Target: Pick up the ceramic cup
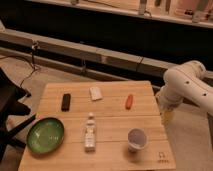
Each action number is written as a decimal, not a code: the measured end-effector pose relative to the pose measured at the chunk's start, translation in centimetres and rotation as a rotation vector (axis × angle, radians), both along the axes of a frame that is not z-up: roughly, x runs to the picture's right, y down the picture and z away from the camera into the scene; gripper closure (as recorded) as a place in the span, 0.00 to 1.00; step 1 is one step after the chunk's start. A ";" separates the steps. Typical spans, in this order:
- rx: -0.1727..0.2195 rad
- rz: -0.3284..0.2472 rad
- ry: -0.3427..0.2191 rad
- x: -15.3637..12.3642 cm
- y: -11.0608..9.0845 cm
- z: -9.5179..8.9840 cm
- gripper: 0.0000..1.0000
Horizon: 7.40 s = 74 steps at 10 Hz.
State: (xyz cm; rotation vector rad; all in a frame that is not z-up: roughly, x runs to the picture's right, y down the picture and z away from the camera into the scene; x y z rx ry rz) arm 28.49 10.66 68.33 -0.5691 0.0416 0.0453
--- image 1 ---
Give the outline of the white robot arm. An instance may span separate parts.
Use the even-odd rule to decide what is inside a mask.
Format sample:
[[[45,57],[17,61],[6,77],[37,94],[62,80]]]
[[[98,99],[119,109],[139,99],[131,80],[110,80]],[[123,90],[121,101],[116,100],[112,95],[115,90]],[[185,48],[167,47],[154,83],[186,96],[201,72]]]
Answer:
[[[207,113],[211,146],[213,150],[213,87],[203,81],[205,66],[196,60],[170,67],[164,72],[164,85],[155,97],[162,123],[173,118],[173,110],[186,98]]]

